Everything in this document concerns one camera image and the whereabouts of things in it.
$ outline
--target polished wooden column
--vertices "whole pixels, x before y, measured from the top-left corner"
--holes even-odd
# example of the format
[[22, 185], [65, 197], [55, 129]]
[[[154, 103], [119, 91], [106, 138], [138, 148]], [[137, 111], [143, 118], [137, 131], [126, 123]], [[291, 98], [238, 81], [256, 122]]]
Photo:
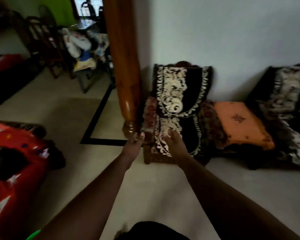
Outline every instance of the polished wooden column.
[[140, 66], [132, 0], [103, 0], [125, 136], [138, 129]]

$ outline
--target left hand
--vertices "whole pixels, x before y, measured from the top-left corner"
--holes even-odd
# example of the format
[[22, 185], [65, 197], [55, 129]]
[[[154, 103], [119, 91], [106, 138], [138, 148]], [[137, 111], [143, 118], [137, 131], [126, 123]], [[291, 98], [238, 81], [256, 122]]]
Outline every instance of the left hand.
[[139, 155], [140, 148], [142, 146], [144, 139], [145, 139], [145, 134], [143, 132], [140, 134], [138, 140], [137, 140], [137, 133], [134, 133], [130, 136], [127, 143], [124, 145], [120, 153], [120, 157], [122, 157], [126, 161], [128, 166], [127, 169], [131, 167], [131, 164]]

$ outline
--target orange cloth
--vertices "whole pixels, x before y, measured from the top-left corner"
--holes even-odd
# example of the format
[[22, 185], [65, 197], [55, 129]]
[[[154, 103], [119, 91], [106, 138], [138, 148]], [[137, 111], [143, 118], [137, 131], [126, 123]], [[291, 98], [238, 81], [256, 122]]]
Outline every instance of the orange cloth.
[[224, 147], [232, 144], [252, 144], [264, 150], [274, 149], [272, 137], [262, 121], [242, 102], [216, 102], [214, 108], [227, 134]]

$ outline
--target green plastic object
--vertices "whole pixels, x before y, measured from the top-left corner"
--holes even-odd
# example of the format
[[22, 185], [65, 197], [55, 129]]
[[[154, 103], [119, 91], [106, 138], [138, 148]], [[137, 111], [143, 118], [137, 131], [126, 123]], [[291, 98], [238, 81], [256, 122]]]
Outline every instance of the green plastic object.
[[34, 232], [33, 234], [31, 234], [31, 235], [27, 238], [27, 240], [32, 240], [32, 239], [34, 239], [34, 237], [37, 236], [37, 235], [39, 234], [40, 231], [41, 231], [41, 230], [38, 230], [38, 231]]

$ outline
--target person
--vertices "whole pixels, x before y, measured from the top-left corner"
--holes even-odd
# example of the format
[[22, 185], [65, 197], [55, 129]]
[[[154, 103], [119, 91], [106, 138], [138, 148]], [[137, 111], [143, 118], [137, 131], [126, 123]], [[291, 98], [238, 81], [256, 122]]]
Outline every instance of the person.
[[[144, 133], [128, 139], [120, 155], [54, 217], [35, 240], [98, 240], [125, 172], [140, 152]], [[300, 239], [267, 210], [214, 176], [187, 151], [179, 133], [164, 137], [220, 239]], [[140, 222], [118, 239], [188, 239], [155, 222]]]

